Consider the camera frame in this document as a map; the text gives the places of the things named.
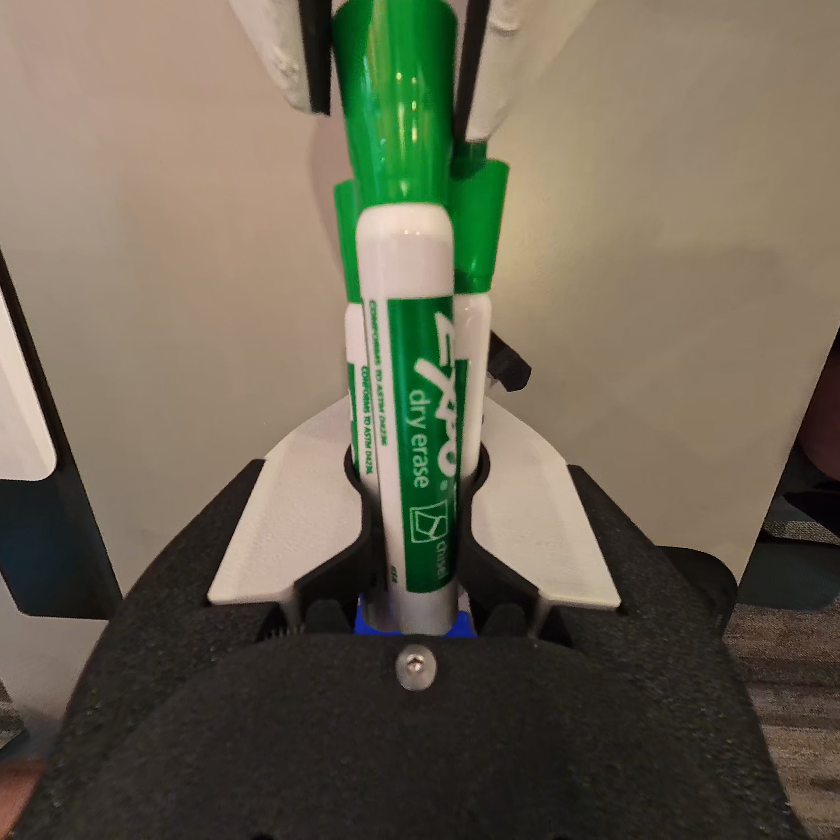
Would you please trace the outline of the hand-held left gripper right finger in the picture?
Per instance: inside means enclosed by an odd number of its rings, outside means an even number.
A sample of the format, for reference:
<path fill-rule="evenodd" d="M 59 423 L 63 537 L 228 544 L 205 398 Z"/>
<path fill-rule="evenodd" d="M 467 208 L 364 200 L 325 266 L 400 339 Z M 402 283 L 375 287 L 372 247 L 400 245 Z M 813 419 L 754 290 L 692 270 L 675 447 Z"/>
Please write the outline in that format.
<path fill-rule="evenodd" d="M 546 605 L 618 607 L 616 584 L 565 458 L 488 397 L 469 535 Z"/>

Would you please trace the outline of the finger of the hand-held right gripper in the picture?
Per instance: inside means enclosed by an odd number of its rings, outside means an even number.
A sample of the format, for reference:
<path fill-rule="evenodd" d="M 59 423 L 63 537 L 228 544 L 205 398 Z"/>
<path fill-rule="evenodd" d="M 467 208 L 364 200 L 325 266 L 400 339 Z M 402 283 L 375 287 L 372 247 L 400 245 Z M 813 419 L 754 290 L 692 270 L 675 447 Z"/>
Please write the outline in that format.
<path fill-rule="evenodd" d="M 498 131 L 583 25 L 595 1 L 469 1 L 461 37 L 453 129 L 482 144 Z"/>
<path fill-rule="evenodd" d="M 329 116 L 331 1 L 231 1 L 269 78 L 300 112 Z"/>

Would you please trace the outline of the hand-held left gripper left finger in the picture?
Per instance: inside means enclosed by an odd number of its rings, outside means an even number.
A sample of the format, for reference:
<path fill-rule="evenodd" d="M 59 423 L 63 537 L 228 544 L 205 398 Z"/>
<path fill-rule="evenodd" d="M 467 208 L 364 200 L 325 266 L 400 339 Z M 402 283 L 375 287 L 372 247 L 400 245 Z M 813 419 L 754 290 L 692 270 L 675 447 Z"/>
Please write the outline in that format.
<path fill-rule="evenodd" d="M 270 450 L 207 592 L 214 606 L 356 607 L 375 570 L 373 496 L 344 396 Z"/>

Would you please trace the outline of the black strap tie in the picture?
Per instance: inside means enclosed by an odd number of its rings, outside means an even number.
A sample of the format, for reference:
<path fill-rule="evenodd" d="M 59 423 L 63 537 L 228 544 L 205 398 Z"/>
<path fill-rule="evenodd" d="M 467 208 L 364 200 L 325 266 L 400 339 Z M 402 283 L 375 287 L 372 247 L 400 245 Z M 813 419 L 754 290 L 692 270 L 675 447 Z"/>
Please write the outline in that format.
<path fill-rule="evenodd" d="M 487 388 L 500 385 L 505 392 L 522 391 L 529 383 L 531 372 L 531 365 L 491 330 L 486 372 Z"/>

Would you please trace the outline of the green dry erase marker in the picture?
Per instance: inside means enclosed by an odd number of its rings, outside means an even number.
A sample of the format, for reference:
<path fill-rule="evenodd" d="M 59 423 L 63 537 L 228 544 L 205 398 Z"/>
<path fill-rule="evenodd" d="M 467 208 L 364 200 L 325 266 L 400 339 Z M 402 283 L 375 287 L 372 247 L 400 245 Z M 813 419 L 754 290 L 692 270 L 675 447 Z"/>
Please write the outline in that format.
<path fill-rule="evenodd" d="M 333 199 L 347 298 L 343 323 L 351 409 L 353 464 L 368 496 L 373 502 L 378 502 L 380 488 L 375 449 L 371 367 L 366 346 L 364 306 L 355 238 L 361 210 L 354 181 L 348 180 L 337 184 L 333 190 Z"/>
<path fill-rule="evenodd" d="M 332 18 L 350 162 L 393 620 L 456 621 L 458 396 L 447 211 L 457 17 L 441 1 L 344 2 Z"/>
<path fill-rule="evenodd" d="M 507 163 L 487 157 L 486 143 L 459 142 L 450 166 L 448 214 L 455 239 L 455 371 L 458 470 L 462 488 L 476 473 L 488 360 L 490 289 L 508 184 Z"/>

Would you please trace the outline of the black framed panel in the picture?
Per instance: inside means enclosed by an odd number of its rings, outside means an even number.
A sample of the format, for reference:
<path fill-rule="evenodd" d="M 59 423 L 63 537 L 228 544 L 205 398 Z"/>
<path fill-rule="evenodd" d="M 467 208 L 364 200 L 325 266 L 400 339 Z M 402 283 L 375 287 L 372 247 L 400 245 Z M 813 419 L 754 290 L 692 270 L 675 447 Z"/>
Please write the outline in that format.
<path fill-rule="evenodd" d="M 108 620 L 123 597 L 17 290 L 1 260 L 3 302 L 57 456 L 56 467 L 43 479 L 2 479 L 3 581 L 22 614 Z"/>

